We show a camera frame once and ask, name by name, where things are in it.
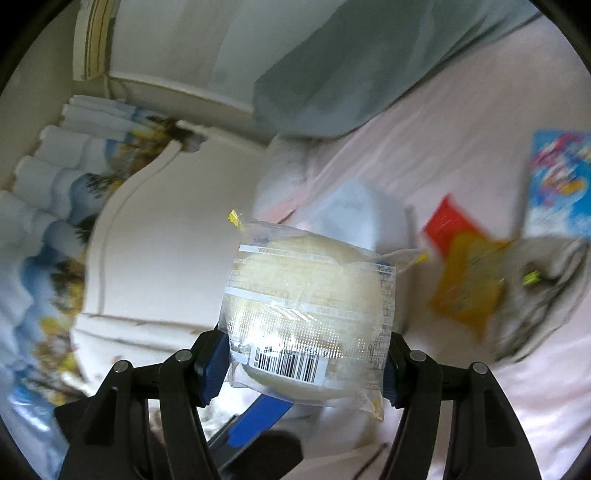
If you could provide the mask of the clear white bun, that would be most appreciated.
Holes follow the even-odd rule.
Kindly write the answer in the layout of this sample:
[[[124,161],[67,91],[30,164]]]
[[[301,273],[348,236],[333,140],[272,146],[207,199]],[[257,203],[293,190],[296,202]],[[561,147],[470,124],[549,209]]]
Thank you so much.
[[[401,286],[427,252],[380,255],[236,211],[228,220],[239,235],[219,319],[229,384],[383,419]]]

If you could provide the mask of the yellow snack packet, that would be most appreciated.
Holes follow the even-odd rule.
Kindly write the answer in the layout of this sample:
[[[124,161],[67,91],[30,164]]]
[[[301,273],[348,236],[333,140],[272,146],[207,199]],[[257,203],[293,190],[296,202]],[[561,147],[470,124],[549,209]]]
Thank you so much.
[[[490,240],[461,232],[451,243],[429,307],[438,316],[468,327],[478,341],[487,333],[505,289],[502,263],[512,240]]]

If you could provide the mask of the red packet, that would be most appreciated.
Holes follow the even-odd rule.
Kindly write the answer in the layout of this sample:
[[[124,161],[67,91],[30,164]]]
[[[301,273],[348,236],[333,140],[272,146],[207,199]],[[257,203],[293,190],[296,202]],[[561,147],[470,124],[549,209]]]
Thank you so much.
[[[487,233],[455,201],[452,194],[446,195],[422,232],[442,258],[447,258],[455,237],[462,233],[486,238]]]

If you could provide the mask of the grey striped sock bundle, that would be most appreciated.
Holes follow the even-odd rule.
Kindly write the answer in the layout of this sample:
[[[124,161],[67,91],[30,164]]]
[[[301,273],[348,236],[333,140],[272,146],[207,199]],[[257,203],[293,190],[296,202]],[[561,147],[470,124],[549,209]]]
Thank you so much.
[[[590,242],[539,236],[514,241],[502,260],[504,293],[490,348],[521,362],[569,323],[590,289]]]

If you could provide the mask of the blue cartoon tissue box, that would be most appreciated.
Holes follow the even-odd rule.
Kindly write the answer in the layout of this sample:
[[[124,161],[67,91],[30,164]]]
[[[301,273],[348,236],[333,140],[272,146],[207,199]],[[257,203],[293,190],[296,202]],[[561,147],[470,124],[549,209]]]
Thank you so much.
[[[522,235],[590,238],[590,134],[533,136]]]

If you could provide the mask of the cream bed headboard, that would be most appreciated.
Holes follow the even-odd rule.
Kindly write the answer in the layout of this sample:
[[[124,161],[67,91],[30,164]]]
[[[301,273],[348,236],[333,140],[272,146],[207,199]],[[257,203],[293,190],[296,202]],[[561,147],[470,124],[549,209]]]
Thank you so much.
[[[221,129],[193,131],[205,138],[197,151],[170,142],[94,225],[71,330],[89,394],[117,361],[160,363],[217,323],[238,249],[228,214],[252,210],[266,150]]]

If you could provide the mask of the far floral pink pillow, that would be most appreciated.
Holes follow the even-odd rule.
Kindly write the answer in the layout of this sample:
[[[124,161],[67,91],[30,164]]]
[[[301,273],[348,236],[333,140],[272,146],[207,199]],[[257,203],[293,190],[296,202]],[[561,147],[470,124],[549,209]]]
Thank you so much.
[[[286,223],[304,203],[315,176],[310,139],[273,137],[263,155],[263,170],[256,186],[252,216],[270,223]]]

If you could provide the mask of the pink bed sheet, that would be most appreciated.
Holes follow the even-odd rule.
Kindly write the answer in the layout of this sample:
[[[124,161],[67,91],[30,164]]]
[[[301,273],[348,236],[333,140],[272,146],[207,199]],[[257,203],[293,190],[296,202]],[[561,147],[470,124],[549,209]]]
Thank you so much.
[[[270,216],[290,216],[356,178],[410,206],[418,225],[452,196],[491,237],[514,237],[535,132],[589,127],[589,72],[560,30],[538,18],[452,63],[352,134],[312,146],[307,177]],[[589,301],[531,356],[494,373],[542,476],[562,477],[590,436]]]

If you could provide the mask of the grey-blue long bolster pillow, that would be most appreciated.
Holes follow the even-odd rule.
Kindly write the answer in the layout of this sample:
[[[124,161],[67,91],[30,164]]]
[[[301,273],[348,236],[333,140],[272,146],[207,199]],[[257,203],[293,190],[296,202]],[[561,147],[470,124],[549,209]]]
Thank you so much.
[[[345,135],[538,14],[529,1],[346,1],[256,80],[253,118],[283,136]]]

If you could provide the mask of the landscape wall painting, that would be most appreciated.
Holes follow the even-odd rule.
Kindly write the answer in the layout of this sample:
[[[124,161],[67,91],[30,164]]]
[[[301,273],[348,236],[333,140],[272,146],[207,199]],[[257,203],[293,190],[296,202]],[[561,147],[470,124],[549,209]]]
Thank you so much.
[[[50,471],[65,454],[53,410],[83,395],[71,329],[94,224],[115,191],[171,142],[195,150],[204,136],[157,112],[76,95],[1,194],[1,416],[25,454]]]

